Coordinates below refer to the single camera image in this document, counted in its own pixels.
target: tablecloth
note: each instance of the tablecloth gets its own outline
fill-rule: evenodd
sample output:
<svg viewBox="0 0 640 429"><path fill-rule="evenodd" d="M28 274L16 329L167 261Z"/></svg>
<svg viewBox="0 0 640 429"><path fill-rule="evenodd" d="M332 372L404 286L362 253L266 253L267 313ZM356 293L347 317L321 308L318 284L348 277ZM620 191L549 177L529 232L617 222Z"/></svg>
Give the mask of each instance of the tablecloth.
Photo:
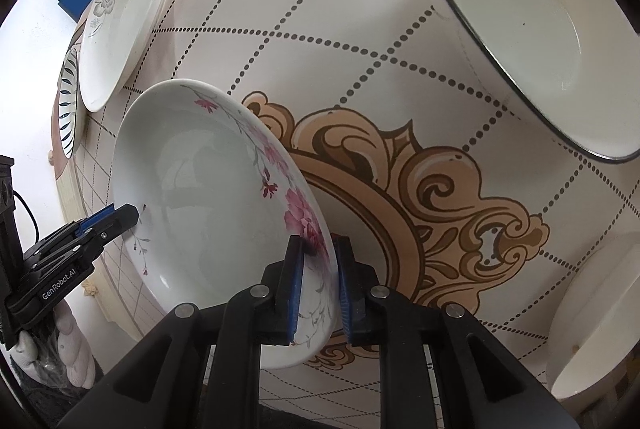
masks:
<svg viewBox="0 0 640 429"><path fill-rule="evenodd" d="M168 78L248 106L358 260L416 302L464 305L542 383L572 277L601 243L640 229L640 161L593 162L520 121L484 93L430 0L167 0L124 89L89 115L74 157L87 213L111 202L124 114ZM116 240L104 262L146 333L162 311L132 257ZM377 356L336 332L306 364L262 371L260 400L377 428Z"/></svg>

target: plate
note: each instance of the plate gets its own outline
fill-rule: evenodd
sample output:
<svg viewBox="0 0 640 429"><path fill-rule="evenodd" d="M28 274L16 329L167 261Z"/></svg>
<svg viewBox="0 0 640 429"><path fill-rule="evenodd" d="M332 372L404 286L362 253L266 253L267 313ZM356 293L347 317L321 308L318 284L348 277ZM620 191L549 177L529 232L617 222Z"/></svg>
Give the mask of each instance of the plate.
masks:
<svg viewBox="0 0 640 429"><path fill-rule="evenodd" d="M614 369L640 339L640 232L613 239L576 274L549 331L546 377L559 399Z"/></svg>
<svg viewBox="0 0 640 429"><path fill-rule="evenodd" d="M140 60L164 0L93 0L82 34L80 81L89 111L122 89Z"/></svg>
<svg viewBox="0 0 640 429"><path fill-rule="evenodd" d="M204 82L156 84L122 122L112 185L116 207L140 212L125 246L165 311L225 303L303 235L317 254L305 256L294 343L264 346L261 366L299 364L324 346L337 313L330 233L300 170L248 109Z"/></svg>
<svg viewBox="0 0 640 429"><path fill-rule="evenodd" d="M58 83L58 126L60 143L65 157L71 158L80 145L76 139L82 138L86 109L78 87L78 46L72 46L66 53L60 70Z"/></svg>
<svg viewBox="0 0 640 429"><path fill-rule="evenodd" d="M640 41L616 0L433 0L485 89L591 157L640 154Z"/></svg>

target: floral plate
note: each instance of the floral plate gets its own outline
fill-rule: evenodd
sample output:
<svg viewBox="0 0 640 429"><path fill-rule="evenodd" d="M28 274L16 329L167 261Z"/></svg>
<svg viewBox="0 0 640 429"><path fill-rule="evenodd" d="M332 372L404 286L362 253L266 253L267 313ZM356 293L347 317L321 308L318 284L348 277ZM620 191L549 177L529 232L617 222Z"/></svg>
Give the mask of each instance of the floral plate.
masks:
<svg viewBox="0 0 640 429"><path fill-rule="evenodd" d="M122 89L140 60L165 0L93 0L80 59L86 108L95 112Z"/></svg>
<svg viewBox="0 0 640 429"><path fill-rule="evenodd" d="M204 308L260 282L289 235L305 256L298 327L290 346L264 346L265 368L299 364L331 336L337 264L330 234L300 170L248 109L196 80L168 80L127 111L113 160L116 206L135 205L125 246L167 311Z"/></svg>

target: pink flower pattern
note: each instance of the pink flower pattern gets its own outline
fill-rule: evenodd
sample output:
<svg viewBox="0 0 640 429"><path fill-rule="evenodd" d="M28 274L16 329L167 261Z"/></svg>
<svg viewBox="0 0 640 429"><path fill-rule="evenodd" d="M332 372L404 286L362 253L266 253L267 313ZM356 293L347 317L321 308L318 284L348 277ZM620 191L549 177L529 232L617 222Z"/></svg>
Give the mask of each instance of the pink flower pattern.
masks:
<svg viewBox="0 0 640 429"><path fill-rule="evenodd" d="M215 102L211 102L206 98L199 98L195 101L195 104L198 104L200 107L203 107L207 110L207 112L213 113L214 109L218 109L218 104Z"/></svg>
<svg viewBox="0 0 640 429"><path fill-rule="evenodd" d="M289 210L284 213L284 223L292 234L306 239L319 253L326 255L324 237L315 213L300 189L287 189L285 195Z"/></svg>
<svg viewBox="0 0 640 429"><path fill-rule="evenodd" d="M260 140L262 144L262 151L264 155L267 157L267 160L270 164L276 166L280 173L284 174L287 179L290 179L291 173L289 171L289 164L284 159L284 156L280 154L280 151L276 146L271 143L270 138L265 135L260 129L251 125L249 126L251 132Z"/></svg>
<svg viewBox="0 0 640 429"><path fill-rule="evenodd" d="M220 104L212 102L194 89L191 89L191 91L195 92L198 97L198 99L194 101L195 104L206 109L207 112L212 113L215 109L220 108ZM311 244L316 252L328 257L318 218L306 200L302 190L294 185L289 163L285 160L280 150L260 128L251 123L246 124L245 122L239 122L239 120L233 117L224 107L222 110L225 111L229 118L236 122L240 131L254 144L254 149L256 149L256 162L254 163L257 164L258 158L264 156L268 163L270 163L271 168L283 174L292 186L287 189L285 194L287 211L284 213L284 222L287 232L303 237ZM263 168L260 169L258 165L258 170L262 176L262 197L273 198L274 194L279 190L278 184L271 182L271 174L264 160L261 161L261 165L263 165Z"/></svg>

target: white bowl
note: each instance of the white bowl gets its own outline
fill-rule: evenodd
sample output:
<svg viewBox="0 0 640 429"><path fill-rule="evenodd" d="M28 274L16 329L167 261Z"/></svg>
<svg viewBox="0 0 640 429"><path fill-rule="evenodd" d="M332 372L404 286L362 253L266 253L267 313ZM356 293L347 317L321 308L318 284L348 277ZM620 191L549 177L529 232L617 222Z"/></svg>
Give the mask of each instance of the white bowl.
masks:
<svg viewBox="0 0 640 429"><path fill-rule="evenodd" d="M228 301L306 237L298 329L291 346L264 346L261 366L307 361L331 336L337 263L330 233L300 170L248 109L196 80L168 80L127 111L113 159L115 206L140 222L125 237L143 282L169 311Z"/></svg>
<svg viewBox="0 0 640 429"><path fill-rule="evenodd" d="M615 0L433 0L484 86L585 154L640 154L640 40Z"/></svg>
<svg viewBox="0 0 640 429"><path fill-rule="evenodd" d="M80 145L86 117L78 87L78 49L79 45L72 46L66 53L58 82L60 143L67 158L71 158Z"/></svg>
<svg viewBox="0 0 640 429"><path fill-rule="evenodd" d="M82 34L80 84L89 111L122 89L140 60L164 0L94 0Z"/></svg>
<svg viewBox="0 0 640 429"><path fill-rule="evenodd" d="M572 280L549 332L546 377L569 398L614 369L640 339L640 232L595 252Z"/></svg>

